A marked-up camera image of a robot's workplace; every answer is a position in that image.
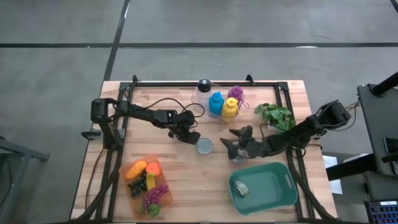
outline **wooden table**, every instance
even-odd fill
[[[289,84],[290,97],[294,107],[295,118],[298,123],[311,115],[304,82],[301,80],[286,81]],[[104,82],[101,97],[117,98],[120,82]],[[219,90],[223,95],[227,90]],[[199,123],[195,131],[201,133],[202,137],[211,139],[214,148],[211,154],[202,156],[196,153],[195,147],[181,143],[176,139],[168,137],[167,129],[153,127],[146,121],[129,118],[126,131],[126,143],[124,146],[123,163],[133,162],[146,154],[155,153],[158,156],[165,178],[169,183],[170,190],[174,196],[174,203],[160,211],[155,218],[145,218],[144,221],[158,222],[291,222],[296,221],[297,216],[294,206],[281,207],[275,210],[253,213],[248,216],[239,214],[233,207],[228,190],[229,174],[245,167],[266,164],[270,162],[282,162],[287,165],[285,153],[265,158],[246,160],[242,164],[233,164],[228,160],[226,148],[219,138],[235,139],[228,129],[240,129],[251,125],[254,128],[253,136],[261,137],[259,125],[261,117],[254,114],[255,107],[260,103],[276,104],[275,92],[270,87],[244,87],[245,100],[251,105],[251,109],[242,109],[245,115],[239,115],[234,123],[225,124],[209,116],[197,118]],[[143,87],[134,88],[132,102],[139,106],[148,106],[153,102],[171,97],[180,101],[182,105],[191,103],[192,87]],[[155,105],[156,109],[175,109],[181,111],[181,107],[173,101],[162,101]],[[265,135],[275,134],[276,131],[264,129]],[[102,150],[102,140],[90,141],[85,163],[73,206],[72,218],[78,217],[84,211],[86,189],[98,154]],[[104,166],[105,154],[99,161],[91,184],[89,202],[97,194]],[[330,191],[325,166],[323,164],[321,150],[318,146],[307,147],[304,157],[308,181],[312,192],[326,210],[336,217],[336,209]],[[109,194],[104,200],[104,208],[107,209]],[[305,197],[300,191],[300,200],[304,214]],[[115,222],[134,222],[126,191],[121,182],[118,185],[114,218]]]

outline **teal basket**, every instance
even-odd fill
[[[246,185],[249,195],[240,196],[233,185],[236,179]],[[292,176],[280,162],[234,171],[229,176],[229,192],[235,209],[242,215],[293,205],[297,200]]]

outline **black bottle cap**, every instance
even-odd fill
[[[202,93],[207,93],[208,91],[210,91],[211,90],[210,80],[206,78],[199,80],[198,90],[201,91]]]

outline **artificial plant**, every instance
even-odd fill
[[[271,126],[275,126],[278,131],[285,132],[296,126],[292,112],[286,107],[278,107],[276,105],[270,105],[269,103],[263,103],[256,107],[254,110],[255,114],[261,114],[262,120]]]

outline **gray floor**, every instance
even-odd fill
[[[110,43],[123,0],[0,0],[0,43]],[[132,0],[121,42],[398,42],[388,0]],[[13,223],[67,220],[110,49],[0,49],[0,135],[50,152],[30,165]],[[305,80],[312,110],[397,71],[397,48],[119,49],[111,80]],[[325,151],[370,152],[361,114]],[[345,220],[366,221],[337,205]]]

